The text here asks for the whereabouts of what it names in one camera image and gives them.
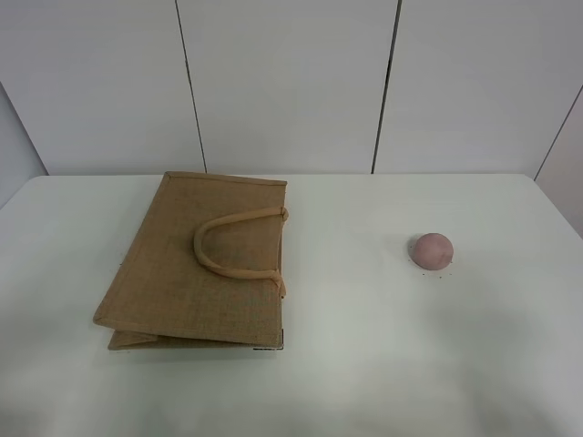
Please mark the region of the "brown linen tote bag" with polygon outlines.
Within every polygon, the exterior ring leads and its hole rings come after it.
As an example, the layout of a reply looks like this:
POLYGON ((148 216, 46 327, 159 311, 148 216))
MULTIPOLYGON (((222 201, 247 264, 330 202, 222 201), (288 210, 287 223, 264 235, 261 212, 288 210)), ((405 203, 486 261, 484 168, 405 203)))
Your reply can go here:
POLYGON ((113 351, 279 350, 286 182, 165 174, 95 312, 113 351))

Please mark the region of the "pink peach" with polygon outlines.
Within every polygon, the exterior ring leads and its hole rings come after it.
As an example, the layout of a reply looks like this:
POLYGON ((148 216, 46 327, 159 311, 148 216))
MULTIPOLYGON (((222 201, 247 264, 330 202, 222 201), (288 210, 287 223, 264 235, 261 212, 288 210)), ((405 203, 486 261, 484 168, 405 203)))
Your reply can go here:
POLYGON ((407 252, 418 267, 431 271, 448 267, 455 254, 451 240, 440 233, 425 233, 411 238, 407 252))

